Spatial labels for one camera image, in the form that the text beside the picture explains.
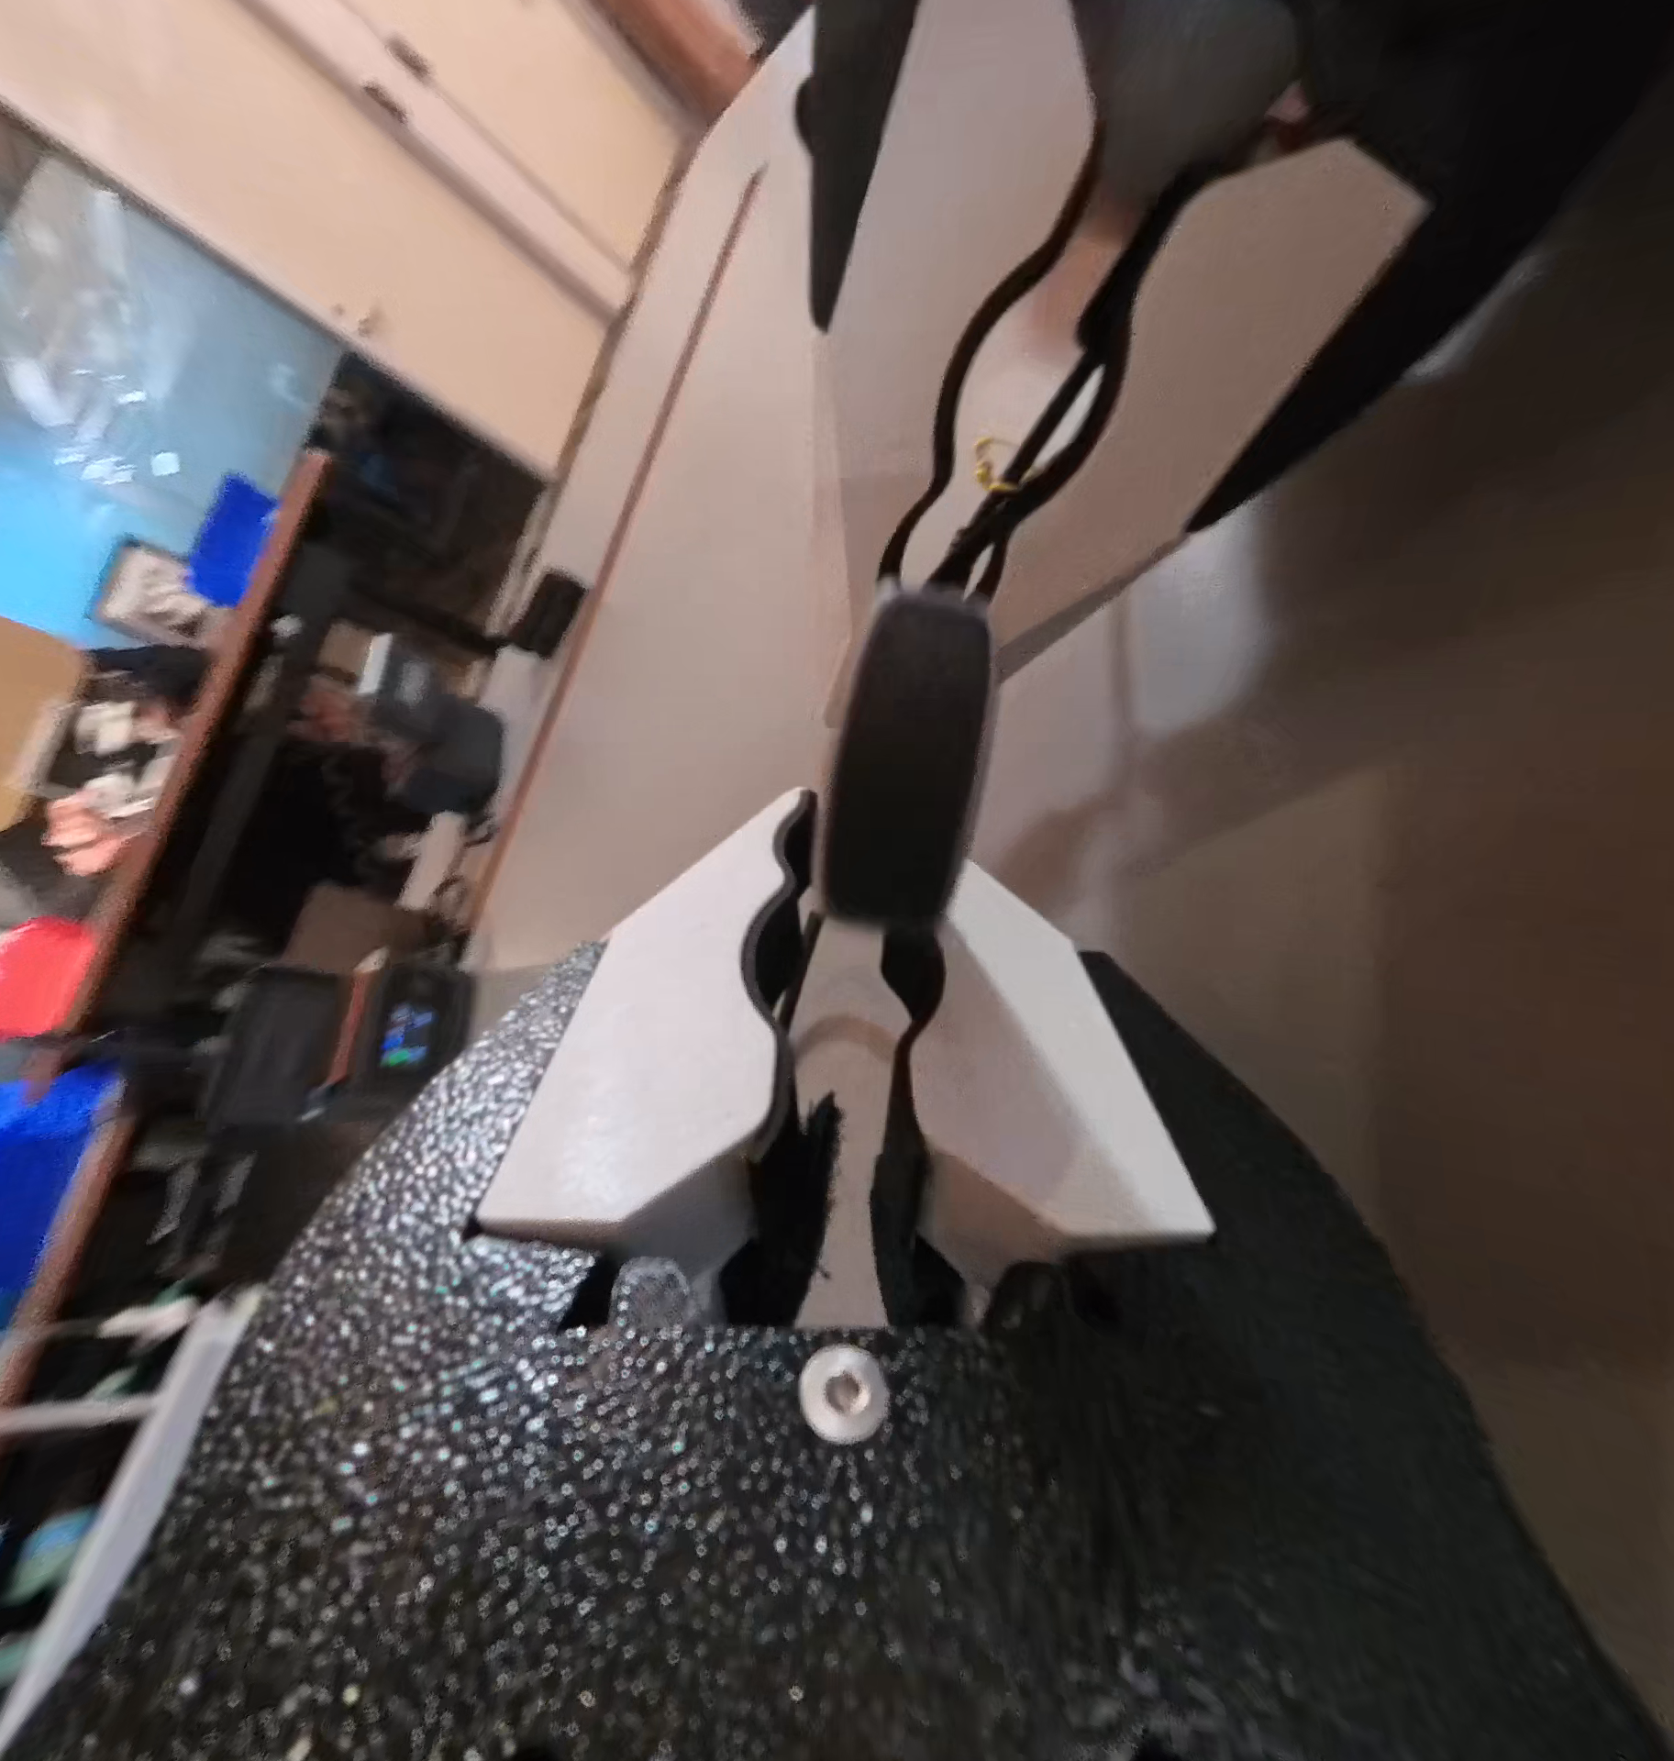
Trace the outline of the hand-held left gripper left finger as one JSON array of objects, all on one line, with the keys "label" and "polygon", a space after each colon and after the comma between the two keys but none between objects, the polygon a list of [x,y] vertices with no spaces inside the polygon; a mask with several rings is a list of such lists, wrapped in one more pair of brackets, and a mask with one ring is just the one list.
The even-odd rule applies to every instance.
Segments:
[{"label": "hand-held left gripper left finger", "polygon": [[817,797],[794,788],[605,937],[485,1189],[481,1234],[674,1265],[729,1316],[798,1316],[839,1104],[804,1102],[782,1020],[804,986]]}]

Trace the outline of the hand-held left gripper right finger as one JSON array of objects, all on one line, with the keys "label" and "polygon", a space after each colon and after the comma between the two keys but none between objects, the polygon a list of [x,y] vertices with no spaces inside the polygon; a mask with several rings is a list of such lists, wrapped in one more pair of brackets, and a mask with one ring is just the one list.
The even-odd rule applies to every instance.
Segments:
[{"label": "hand-held left gripper right finger", "polygon": [[1079,947],[992,876],[892,931],[876,1151],[886,1312],[959,1312],[1016,1265],[1214,1230]]}]

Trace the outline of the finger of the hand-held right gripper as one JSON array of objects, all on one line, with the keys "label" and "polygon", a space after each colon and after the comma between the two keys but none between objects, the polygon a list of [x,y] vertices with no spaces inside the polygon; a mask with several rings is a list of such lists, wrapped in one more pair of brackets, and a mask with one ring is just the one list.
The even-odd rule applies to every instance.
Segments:
[{"label": "finger of the hand-held right gripper", "polygon": [[845,691],[880,579],[923,583],[1079,357],[1024,318],[1088,204],[1073,3],[817,11],[817,591]]},{"label": "finger of the hand-held right gripper", "polygon": [[990,607],[1000,678],[1177,550],[1426,212],[1422,192],[1346,139],[1253,165],[1187,204],[1134,300],[1102,436],[1010,542]]}]

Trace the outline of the black usb-c cable orange plugs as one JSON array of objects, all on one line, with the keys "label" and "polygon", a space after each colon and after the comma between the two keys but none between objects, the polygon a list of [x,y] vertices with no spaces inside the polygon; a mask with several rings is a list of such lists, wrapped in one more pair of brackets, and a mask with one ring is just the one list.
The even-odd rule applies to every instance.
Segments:
[{"label": "black usb-c cable orange plugs", "polygon": [[996,595],[1014,534],[1069,485],[1102,438],[1128,379],[1136,298],[1177,218],[1214,170],[1193,165],[1179,172],[1136,224],[1077,318],[1077,361],[1012,453],[1006,483],[984,493],[929,585],[980,603]]}]

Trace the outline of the grey usb hub with cable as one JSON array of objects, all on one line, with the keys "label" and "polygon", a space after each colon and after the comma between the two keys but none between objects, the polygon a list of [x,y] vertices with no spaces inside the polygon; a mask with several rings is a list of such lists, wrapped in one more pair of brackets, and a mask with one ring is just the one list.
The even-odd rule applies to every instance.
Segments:
[{"label": "grey usb hub with cable", "polygon": [[955,587],[888,579],[851,658],[817,884],[837,921],[925,931],[973,845],[996,723],[994,632]]}]

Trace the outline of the grey power adapter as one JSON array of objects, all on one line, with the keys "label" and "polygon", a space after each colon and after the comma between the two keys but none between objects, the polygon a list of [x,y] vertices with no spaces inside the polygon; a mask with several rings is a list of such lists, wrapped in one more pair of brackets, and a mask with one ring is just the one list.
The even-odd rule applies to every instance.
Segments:
[{"label": "grey power adapter", "polygon": [[477,819],[493,801],[503,768],[505,721],[452,691],[434,691],[407,735],[393,799],[416,815]]}]

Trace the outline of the small black box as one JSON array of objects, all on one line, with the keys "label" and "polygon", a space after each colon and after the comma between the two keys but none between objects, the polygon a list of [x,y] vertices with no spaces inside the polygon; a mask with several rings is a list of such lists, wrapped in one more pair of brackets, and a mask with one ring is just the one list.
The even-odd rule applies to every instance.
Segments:
[{"label": "small black box", "polygon": [[501,644],[552,658],[560,652],[587,599],[587,583],[558,566],[540,571],[532,595]]}]

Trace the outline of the long wooden desk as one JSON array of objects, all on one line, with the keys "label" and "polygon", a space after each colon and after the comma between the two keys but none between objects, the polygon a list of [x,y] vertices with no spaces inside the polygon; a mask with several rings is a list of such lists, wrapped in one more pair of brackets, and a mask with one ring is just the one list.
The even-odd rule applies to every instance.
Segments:
[{"label": "long wooden desk", "polygon": [[59,990],[49,994],[61,1004],[59,1012],[51,1012],[45,1004],[41,1014],[27,1014],[31,1004],[41,1004],[39,992],[16,1002],[12,990],[2,990],[0,998],[0,1041],[31,1051],[25,1067],[31,1100],[45,1094],[63,1061],[75,1055],[80,1035],[96,1025],[100,998],[139,931],[145,900],[171,837],[189,811],[220,738],[230,733],[244,705],[253,662],[263,658],[271,640],[285,575],[330,471],[332,457],[326,452],[303,452],[275,510],[265,518],[246,593],[232,607],[208,660],[194,709],[183,723],[169,778],[153,803],[147,827],[128,841],[126,852],[110,870],[110,882],[96,909],[84,923],[69,925],[63,941],[14,931],[8,951],[31,955],[29,963],[18,964],[18,970],[43,988],[59,980]]}]

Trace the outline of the stack of blue bins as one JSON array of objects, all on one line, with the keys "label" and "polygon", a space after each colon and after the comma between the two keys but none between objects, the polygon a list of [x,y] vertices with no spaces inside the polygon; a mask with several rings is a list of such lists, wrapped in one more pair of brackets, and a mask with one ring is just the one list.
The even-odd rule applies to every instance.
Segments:
[{"label": "stack of blue bins", "polygon": [[120,1088],[108,1063],[79,1065],[37,1098],[0,1082],[0,1330],[31,1287],[98,1118]]}]

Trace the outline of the red plastic bin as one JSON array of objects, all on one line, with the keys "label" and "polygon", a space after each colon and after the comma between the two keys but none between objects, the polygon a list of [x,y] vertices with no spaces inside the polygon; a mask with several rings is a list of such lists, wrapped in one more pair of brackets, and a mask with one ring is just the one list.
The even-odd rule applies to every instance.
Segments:
[{"label": "red plastic bin", "polygon": [[84,921],[35,915],[0,929],[0,1043],[69,1025],[94,959],[96,935]]}]

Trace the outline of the flat blue bin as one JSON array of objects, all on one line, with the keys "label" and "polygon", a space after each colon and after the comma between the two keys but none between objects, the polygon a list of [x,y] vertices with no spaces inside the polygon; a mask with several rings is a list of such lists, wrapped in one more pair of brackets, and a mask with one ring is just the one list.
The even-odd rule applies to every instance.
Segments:
[{"label": "flat blue bin", "polygon": [[222,475],[187,558],[189,583],[198,597],[224,607],[246,597],[277,507],[279,497],[253,479],[238,471]]}]

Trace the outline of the black framed printed tag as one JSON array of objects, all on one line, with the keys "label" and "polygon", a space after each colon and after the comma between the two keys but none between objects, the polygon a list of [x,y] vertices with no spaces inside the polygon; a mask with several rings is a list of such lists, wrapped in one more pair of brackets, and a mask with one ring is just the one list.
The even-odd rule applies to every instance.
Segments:
[{"label": "black framed printed tag", "polygon": [[185,558],[139,538],[116,542],[86,615],[124,644],[198,650],[214,648],[226,621]]}]

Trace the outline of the tan rounded panel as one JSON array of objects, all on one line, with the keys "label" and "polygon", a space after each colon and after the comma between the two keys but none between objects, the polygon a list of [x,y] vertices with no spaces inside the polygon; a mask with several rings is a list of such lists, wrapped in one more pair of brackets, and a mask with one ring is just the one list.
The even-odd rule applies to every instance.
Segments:
[{"label": "tan rounded panel", "polygon": [[86,678],[86,652],[0,615],[0,831],[39,786],[55,719]]}]

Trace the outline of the frosted glass partition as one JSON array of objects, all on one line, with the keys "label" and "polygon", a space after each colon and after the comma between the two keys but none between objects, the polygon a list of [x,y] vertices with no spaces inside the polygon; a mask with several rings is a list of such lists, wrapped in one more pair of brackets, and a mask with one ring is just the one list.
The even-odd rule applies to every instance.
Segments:
[{"label": "frosted glass partition", "polygon": [[77,648],[126,542],[187,556],[226,477],[334,455],[324,524],[387,591],[485,619],[540,477],[57,155],[0,180],[0,617]]}]

